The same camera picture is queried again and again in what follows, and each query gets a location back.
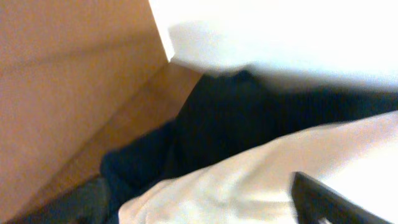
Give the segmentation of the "white t-shirt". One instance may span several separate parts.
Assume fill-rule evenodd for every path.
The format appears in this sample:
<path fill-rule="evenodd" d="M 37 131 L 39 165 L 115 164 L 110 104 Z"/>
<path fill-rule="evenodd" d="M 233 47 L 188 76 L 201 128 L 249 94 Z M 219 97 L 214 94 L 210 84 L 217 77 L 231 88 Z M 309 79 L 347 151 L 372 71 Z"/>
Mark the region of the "white t-shirt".
<path fill-rule="evenodd" d="M 397 113 L 299 131 L 124 203 L 120 223 L 295 223 L 295 172 L 397 222 Z"/>

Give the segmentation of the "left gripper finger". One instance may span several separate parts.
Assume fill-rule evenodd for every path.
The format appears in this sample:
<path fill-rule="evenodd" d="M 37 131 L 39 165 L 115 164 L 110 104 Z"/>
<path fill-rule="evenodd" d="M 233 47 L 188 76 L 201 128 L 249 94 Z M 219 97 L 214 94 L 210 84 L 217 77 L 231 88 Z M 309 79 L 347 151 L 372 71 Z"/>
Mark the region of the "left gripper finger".
<path fill-rule="evenodd" d="M 303 172 L 294 172 L 290 194 L 299 224 L 387 223 Z"/>

